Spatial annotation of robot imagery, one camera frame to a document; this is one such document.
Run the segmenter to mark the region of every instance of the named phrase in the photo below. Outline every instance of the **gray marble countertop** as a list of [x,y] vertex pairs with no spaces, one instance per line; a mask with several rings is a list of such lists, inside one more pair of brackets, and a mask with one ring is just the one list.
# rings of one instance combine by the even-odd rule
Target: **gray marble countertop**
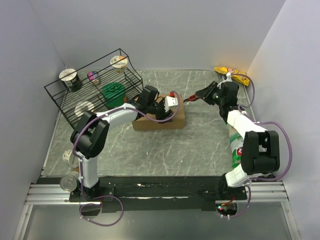
[[[221,75],[209,70],[138,70],[144,85],[171,90],[184,98],[220,82]],[[240,85],[239,102],[248,105],[245,88]],[[100,176],[220,176],[232,169],[229,131],[219,109],[198,100],[184,105],[185,127],[177,130],[134,131],[131,123],[112,129],[98,156]],[[65,118],[58,120],[48,158],[45,177],[64,176],[71,168],[63,162],[65,150],[72,148],[73,129]]]

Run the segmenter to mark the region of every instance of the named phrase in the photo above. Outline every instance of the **cardboard box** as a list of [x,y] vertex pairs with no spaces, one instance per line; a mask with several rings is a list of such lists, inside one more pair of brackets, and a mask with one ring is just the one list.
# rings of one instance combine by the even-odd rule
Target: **cardboard box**
[[[168,94],[160,94],[160,97],[169,96]],[[177,114],[172,121],[165,123],[158,123],[151,121],[146,117],[141,117],[132,122],[133,129],[135,131],[150,131],[150,130],[165,130],[165,129],[183,129],[186,125],[185,109],[183,104],[184,99],[180,95],[180,107]],[[156,119],[155,115],[147,114],[149,117]]]

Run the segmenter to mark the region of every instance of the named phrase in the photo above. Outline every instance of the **green and white package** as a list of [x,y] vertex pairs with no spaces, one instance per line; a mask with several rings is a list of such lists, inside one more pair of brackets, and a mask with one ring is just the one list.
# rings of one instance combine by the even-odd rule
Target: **green and white package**
[[241,162],[244,139],[231,125],[227,124],[226,126],[229,129],[230,146],[232,152],[232,167],[235,168]]

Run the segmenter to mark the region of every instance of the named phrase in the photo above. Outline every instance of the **yellow snack bag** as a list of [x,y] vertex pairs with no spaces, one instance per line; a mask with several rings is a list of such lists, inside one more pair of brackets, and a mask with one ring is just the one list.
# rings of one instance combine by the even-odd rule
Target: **yellow snack bag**
[[[245,74],[247,75],[245,72],[243,71],[238,71],[238,70],[235,70],[235,69],[232,69],[232,68],[227,68],[227,67],[224,67],[224,66],[215,66],[213,68],[217,73],[219,74],[227,74],[227,73],[236,73],[236,74]],[[244,84],[246,86],[249,86],[249,83],[250,83],[250,80],[248,78],[246,78],[245,76],[231,76],[231,78],[235,81],[237,81],[238,83],[241,83],[241,84]]]

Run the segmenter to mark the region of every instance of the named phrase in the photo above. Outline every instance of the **wire rack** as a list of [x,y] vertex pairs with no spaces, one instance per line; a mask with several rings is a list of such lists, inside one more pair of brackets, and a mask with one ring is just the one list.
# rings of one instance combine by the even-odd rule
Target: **wire rack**
[[[128,59],[125,72],[115,72],[112,66],[113,64],[110,64],[110,60],[113,56],[123,56],[125,59]],[[87,76],[87,73],[92,71],[98,73],[99,84],[97,85],[90,81]],[[112,97],[106,99],[103,95],[104,86],[110,83],[121,84],[124,86],[125,98],[127,101],[136,98],[144,88],[141,76],[132,66],[129,56],[121,48],[79,68],[76,72],[82,82],[81,88],[77,91],[72,91],[71,87],[65,85],[61,79],[44,86],[46,92],[72,128],[77,126],[81,118],[75,111],[76,106],[80,103],[92,103],[94,106],[92,111],[95,113],[111,109],[108,104],[119,96],[115,93]]]

